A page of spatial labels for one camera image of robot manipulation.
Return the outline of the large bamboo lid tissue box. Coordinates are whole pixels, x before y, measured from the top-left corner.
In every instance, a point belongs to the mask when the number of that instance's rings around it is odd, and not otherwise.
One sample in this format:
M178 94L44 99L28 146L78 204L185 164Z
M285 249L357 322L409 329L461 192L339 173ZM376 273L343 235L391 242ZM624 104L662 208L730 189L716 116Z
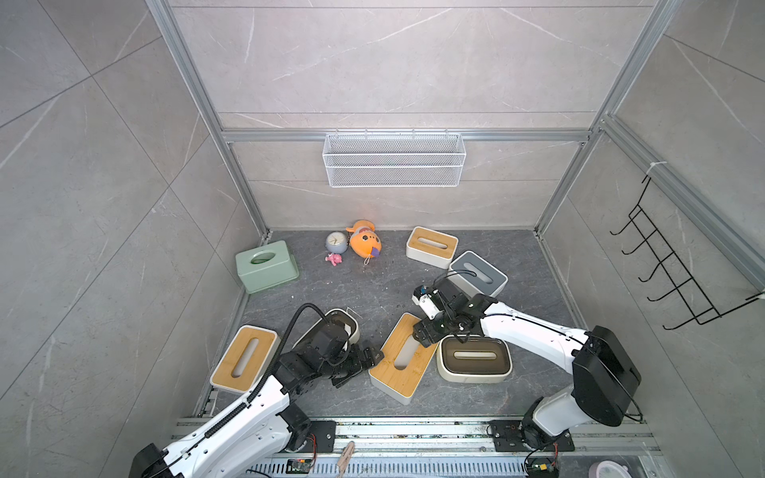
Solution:
M437 346L424 347L412 336L420 320L404 313L382 346L384 358L369 370L372 386L408 406L416 393Z

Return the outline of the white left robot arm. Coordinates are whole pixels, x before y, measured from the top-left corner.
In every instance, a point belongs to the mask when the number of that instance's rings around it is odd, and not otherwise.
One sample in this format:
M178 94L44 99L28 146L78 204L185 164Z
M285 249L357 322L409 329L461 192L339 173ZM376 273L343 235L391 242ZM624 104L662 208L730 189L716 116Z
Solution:
M257 384L184 438L165 448L146 446L133 459L129 476L235 477L261 458L311 442L312 421L296 399L321 378L340 388L377 366L384 353L368 341L354 342L338 310L325 313L312 303L298 308L285 338L307 310L318 322L292 349L278 344Z

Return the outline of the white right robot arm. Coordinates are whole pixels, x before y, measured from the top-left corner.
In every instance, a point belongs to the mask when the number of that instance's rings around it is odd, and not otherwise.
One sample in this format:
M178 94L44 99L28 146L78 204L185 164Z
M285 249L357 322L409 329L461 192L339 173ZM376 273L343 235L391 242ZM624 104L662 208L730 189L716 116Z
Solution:
M488 295L470 297L446 279L415 288L412 300L426 314L414 325L412 337L425 347L447 337L485 337L522 348L571 374L567 388L538 398L525 412L520 433L527 448L541 450L589 421L617 427L626 417L643 419L641 410L629 414L637 404L641 374L611 330L553 324Z

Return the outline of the white tissue box grey lid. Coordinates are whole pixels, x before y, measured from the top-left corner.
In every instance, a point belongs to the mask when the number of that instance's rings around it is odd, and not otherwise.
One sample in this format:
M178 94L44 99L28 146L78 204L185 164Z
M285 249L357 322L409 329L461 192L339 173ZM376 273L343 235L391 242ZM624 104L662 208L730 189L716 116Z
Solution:
M465 251L448 267L448 280L470 298L482 294L496 298L508 277L473 251Z

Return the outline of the mint green tissue box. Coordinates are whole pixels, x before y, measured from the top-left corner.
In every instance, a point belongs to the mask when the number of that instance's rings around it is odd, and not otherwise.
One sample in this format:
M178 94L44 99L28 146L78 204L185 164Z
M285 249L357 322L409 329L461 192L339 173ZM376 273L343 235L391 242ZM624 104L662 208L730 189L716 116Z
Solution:
M300 272L285 241L277 241L235 256L237 274L248 294L299 278Z

